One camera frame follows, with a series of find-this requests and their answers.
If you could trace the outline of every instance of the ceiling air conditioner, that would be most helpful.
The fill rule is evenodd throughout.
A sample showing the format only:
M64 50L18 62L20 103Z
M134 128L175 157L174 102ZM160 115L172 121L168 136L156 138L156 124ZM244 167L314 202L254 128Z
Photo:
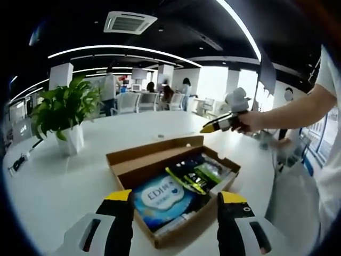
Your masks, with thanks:
M156 20L156 17L134 12L109 12L104 32L140 35Z

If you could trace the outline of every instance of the box flap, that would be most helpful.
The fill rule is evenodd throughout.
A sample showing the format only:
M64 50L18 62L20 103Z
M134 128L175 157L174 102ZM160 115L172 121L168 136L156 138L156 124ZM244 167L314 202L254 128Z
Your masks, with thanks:
M150 165L201 147L203 136L177 138L107 154L107 160L115 175Z

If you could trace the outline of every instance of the human hand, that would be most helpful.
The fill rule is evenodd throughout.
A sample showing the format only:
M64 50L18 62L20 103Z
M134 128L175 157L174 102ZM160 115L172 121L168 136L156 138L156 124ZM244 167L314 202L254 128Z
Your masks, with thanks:
M263 113L249 111L246 114L238 116L240 122L232 127L232 131L238 133L256 132L263 129Z

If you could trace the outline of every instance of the green leaves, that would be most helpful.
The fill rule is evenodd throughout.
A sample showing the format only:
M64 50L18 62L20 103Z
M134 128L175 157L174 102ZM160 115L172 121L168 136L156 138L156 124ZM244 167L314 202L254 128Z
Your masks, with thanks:
M31 114L34 132L38 138L40 133L56 132L60 140L66 140L63 130L91 119L100 101L100 90L93 88L84 76L75 77L69 87L58 86L56 89L42 92L43 102L36 106Z

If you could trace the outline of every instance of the blue package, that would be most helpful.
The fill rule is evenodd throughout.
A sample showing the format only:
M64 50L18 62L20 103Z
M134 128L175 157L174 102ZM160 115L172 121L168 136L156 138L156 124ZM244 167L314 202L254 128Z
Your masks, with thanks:
M167 173L133 189L134 204L150 229L156 229L183 214L194 193L184 189Z

